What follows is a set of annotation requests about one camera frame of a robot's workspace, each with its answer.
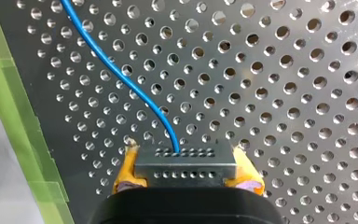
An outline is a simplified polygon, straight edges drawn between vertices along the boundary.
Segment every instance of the round hole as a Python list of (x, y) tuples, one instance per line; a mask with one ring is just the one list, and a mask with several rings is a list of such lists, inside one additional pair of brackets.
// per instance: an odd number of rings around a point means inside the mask
[(345, 55), (351, 55), (353, 54), (357, 49), (357, 45), (355, 42), (348, 41), (344, 45), (342, 45), (342, 53)]
[(342, 25), (348, 25), (354, 21), (354, 18), (354, 12), (347, 10), (341, 13), (341, 15), (339, 16), (339, 22), (341, 22)]
[(199, 29), (199, 23), (194, 19), (189, 19), (185, 23), (185, 28), (188, 33), (194, 33)]
[(258, 44), (258, 35), (256, 35), (256, 34), (248, 35), (246, 37), (246, 44), (249, 47), (253, 47), (253, 46), (257, 45)]
[(277, 29), (275, 35), (277, 36), (278, 39), (284, 40), (287, 36), (289, 36), (289, 34), (290, 34), (289, 28), (287, 28), (287, 26), (281, 26), (280, 28)]
[(177, 12), (176, 10), (172, 10), (171, 12), (170, 12), (170, 19), (172, 20), (172, 21), (177, 21), (177, 20), (179, 20), (179, 12)]
[(127, 15), (131, 19), (137, 19), (141, 15), (141, 11), (139, 10), (139, 8), (137, 6), (130, 6), (127, 9)]
[(216, 59), (211, 59), (208, 62), (209, 67), (212, 69), (216, 68), (218, 64), (219, 64), (219, 62)]
[(153, 0), (152, 8), (155, 11), (162, 11), (165, 8), (165, 1), (164, 0)]
[(139, 46), (145, 46), (148, 41), (147, 35), (140, 33), (135, 37), (135, 41)]
[(236, 71), (234, 68), (226, 68), (224, 73), (225, 79), (232, 79), (235, 77), (235, 75), (236, 75)]
[(259, 74), (263, 71), (263, 64), (261, 62), (255, 62), (251, 65), (251, 71), (254, 74)]
[(216, 11), (212, 15), (212, 22), (214, 25), (221, 25), (226, 21), (226, 15), (223, 11)]
[(217, 130), (219, 130), (219, 127), (220, 127), (220, 122), (217, 120), (213, 120), (209, 124), (209, 129), (211, 129), (211, 131), (213, 131), (213, 132), (216, 132)]
[(218, 49), (221, 53), (227, 53), (231, 49), (231, 44), (228, 41), (223, 40), (219, 43)]
[(275, 143), (276, 143), (276, 138), (272, 135), (267, 135), (265, 138), (264, 138), (264, 145), (268, 146), (268, 147), (271, 147), (273, 146)]
[(329, 138), (332, 134), (332, 131), (329, 128), (322, 128), (319, 130), (319, 137), (322, 139)]
[(277, 125), (277, 131), (280, 132), (280, 133), (283, 133), (284, 131), (286, 131), (286, 129), (287, 129), (287, 125), (284, 124), (284, 123), (279, 123)]
[(314, 49), (310, 53), (310, 59), (315, 63), (319, 62), (323, 57), (324, 57), (324, 51), (322, 49)]
[(148, 18), (145, 19), (145, 26), (146, 26), (147, 28), (151, 28), (151, 27), (153, 27), (154, 25), (155, 25), (155, 21), (154, 21), (153, 18), (148, 17)]
[(205, 99), (204, 106), (206, 108), (210, 109), (210, 108), (214, 107), (214, 104), (215, 104), (214, 98), (209, 97), (209, 98)]
[(307, 42), (305, 39), (298, 39), (295, 42), (295, 49), (303, 49), (306, 46)]
[(271, 17), (269, 16), (265, 16), (263, 18), (261, 18), (260, 22), (259, 22), (261, 27), (268, 27), (271, 24)]
[(316, 106), (316, 113), (319, 115), (324, 115), (330, 110), (330, 105), (326, 103), (321, 103)]
[(228, 100), (232, 105), (235, 105), (241, 100), (241, 96), (237, 93), (231, 93)]
[(169, 65), (174, 66), (179, 63), (179, 56), (177, 54), (171, 53), (168, 55), (167, 62)]
[(327, 85), (327, 79), (325, 77), (316, 77), (313, 80), (313, 87), (317, 90), (322, 89)]
[(287, 117), (289, 119), (297, 119), (300, 116), (300, 110), (293, 107), (287, 111)]
[(34, 19), (34, 20), (37, 20), (39, 21), (40, 19), (42, 19), (42, 11), (37, 8), (37, 7), (33, 7), (31, 9), (31, 17)]
[(346, 107), (349, 110), (356, 109), (358, 107), (358, 99), (356, 99), (356, 98), (349, 99), (346, 103)]
[(335, 40), (337, 40), (337, 38), (338, 38), (338, 34), (337, 34), (337, 32), (330, 32), (330, 33), (328, 33), (327, 35), (326, 35), (326, 37), (325, 37), (325, 41), (327, 42), (327, 43), (333, 43)]
[(290, 55), (284, 55), (281, 57), (280, 63), (281, 63), (282, 68), (288, 68), (288, 67), (292, 66), (293, 58)]
[(276, 83), (277, 81), (279, 81), (280, 76), (278, 74), (271, 74), (268, 77), (268, 82), (269, 83)]
[(340, 61), (333, 61), (328, 65), (328, 70), (330, 70), (330, 72), (336, 72), (340, 66), (341, 66)]
[(116, 24), (116, 17), (113, 13), (108, 12), (103, 16), (103, 21), (108, 26), (113, 26)]
[(177, 90), (181, 90), (185, 87), (186, 83), (183, 79), (178, 78), (174, 81), (173, 86), (177, 89)]
[(241, 7), (241, 15), (244, 18), (250, 18), (255, 14), (255, 7), (250, 3), (245, 3)]
[(183, 49), (187, 46), (187, 40), (183, 38), (179, 38), (176, 45), (178, 46), (179, 49)]
[(242, 127), (245, 124), (245, 118), (243, 117), (236, 117), (234, 119), (234, 125), (238, 128)]
[(208, 74), (203, 73), (199, 75), (199, 84), (201, 85), (207, 84), (210, 80), (211, 78), (208, 76)]
[(291, 139), (294, 143), (301, 142), (304, 139), (304, 134), (301, 132), (294, 132), (292, 133)]
[(241, 26), (237, 23), (232, 24), (229, 31), (231, 32), (232, 35), (237, 35), (241, 32)]
[(162, 27), (161, 30), (159, 31), (159, 35), (163, 39), (171, 39), (171, 37), (172, 37), (171, 27), (168, 27), (168, 26)]
[(245, 61), (246, 55), (242, 52), (238, 53), (235, 57), (237, 63), (243, 63)]
[(121, 68), (121, 71), (127, 77), (132, 75), (132, 67), (128, 64), (124, 64), (123, 67)]
[(281, 106), (283, 106), (283, 100), (281, 99), (276, 99), (272, 102), (272, 106), (276, 109), (280, 108)]
[(205, 41), (205, 42), (209, 42), (213, 39), (213, 33), (210, 32), (210, 31), (207, 31), (205, 32), (203, 35), (202, 35), (202, 39)]
[(286, 4), (286, 0), (271, 0), (270, 5), (275, 10), (280, 10)]
[(204, 56), (205, 52), (203, 48), (196, 47), (193, 49), (192, 56), (195, 60), (198, 60)]
[(358, 134), (358, 123), (352, 123), (348, 126), (348, 134), (356, 135)]
[(307, 30), (310, 33), (315, 33), (316, 31), (318, 31), (319, 29), (321, 29), (322, 26), (322, 22), (318, 19), (312, 19), (308, 22), (307, 24)]
[(228, 109), (223, 108), (223, 109), (220, 110), (220, 116), (221, 116), (221, 117), (225, 118), (225, 117), (227, 117), (228, 115), (229, 115), (229, 110), (228, 110)]
[(267, 89), (260, 87), (255, 91), (255, 97), (259, 100), (265, 99), (269, 95)]
[(294, 82), (288, 82), (286, 85), (284, 85), (283, 91), (284, 93), (290, 95), (295, 93), (297, 90), (297, 85)]
[(269, 123), (272, 121), (272, 115), (268, 112), (264, 112), (260, 115), (260, 122), (262, 123)]
[(117, 40), (115, 40), (113, 42), (113, 49), (115, 51), (123, 51), (124, 47), (125, 47), (125, 45), (124, 45), (124, 42), (122, 40), (117, 39)]
[(344, 81), (347, 84), (352, 84), (358, 79), (358, 73), (356, 71), (349, 71), (344, 75)]
[(152, 85), (151, 91), (153, 94), (159, 95), (162, 92), (162, 87), (159, 84), (155, 83)]
[(303, 14), (303, 11), (301, 8), (295, 8), (290, 13), (290, 18), (292, 18), (292, 20), (296, 21), (301, 18), (302, 14)]
[(302, 67), (302, 68), (298, 69), (297, 75), (299, 77), (306, 77), (309, 73), (310, 73), (309, 68)]
[(312, 95), (310, 95), (310, 94), (303, 94), (303, 95), (301, 96), (301, 103), (307, 104), (307, 103), (309, 103), (310, 101), (312, 101)]
[(267, 56), (271, 56), (275, 53), (275, 47), (273, 46), (268, 46), (264, 49), (264, 54)]
[(313, 119), (306, 119), (304, 121), (304, 127), (308, 128), (308, 129), (313, 127), (314, 125), (315, 125), (315, 120), (313, 120)]
[(342, 95), (342, 90), (341, 89), (334, 89), (334, 90), (331, 91), (331, 98), (333, 98), (333, 99), (337, 99), (341, 95)]
[(208, 8), (208, 7), (206, 6), (205, 3), (203, 3), (203, 2), (197, 3), (196, 10), (197, 10), (198, 13), (204, 13), (207, 8)]

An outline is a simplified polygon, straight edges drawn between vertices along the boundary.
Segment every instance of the blue cable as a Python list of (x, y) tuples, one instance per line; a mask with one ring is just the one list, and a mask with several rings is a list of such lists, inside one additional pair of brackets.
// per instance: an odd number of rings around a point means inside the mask
[(72, 21), (72, 24), (75, 26), (77, 31), (80, 33), (80, 35), (83, 37), (83, 39), (86, 41), (86, 43), (89, 45), (89, 47), (95, 52), (95, 54), (98, 56), (98, 58), (112, 71), (124, 84), (126, 84), (131, 90), (133, 90), (145, 103), (149, 105), (149, 107), (152, 109), (152, 111), (157, 115), (157, 117), (161, 120), (164, 127), (167, 129), (168, 134), (170, 135), (173, 150), (175, 152), (180, 152), (179, 142), (176, 137), (176, 133), (173, 130), (172, 125), (167, 120), (165, 115), (159, 110), (156, 103), (153, 102), (153, 100), (147, 96), (147, 94), (142, 91), (135, 83), (133, 83), (128, 77), (124, 76), (121, 73), (121, 70), (112, 63), (107, 55), (103, 52), (103, 50), (98, 46), (98, 44), (92, 39), (92, 37), (89, 35), (87, 31), (83, 29), (82, 22), (78, 18), (74, 8), (71, 5), (70, 0), (61, 0), (63, 8), (65, 9), (66, 13), (68, 14), (69, 18)]

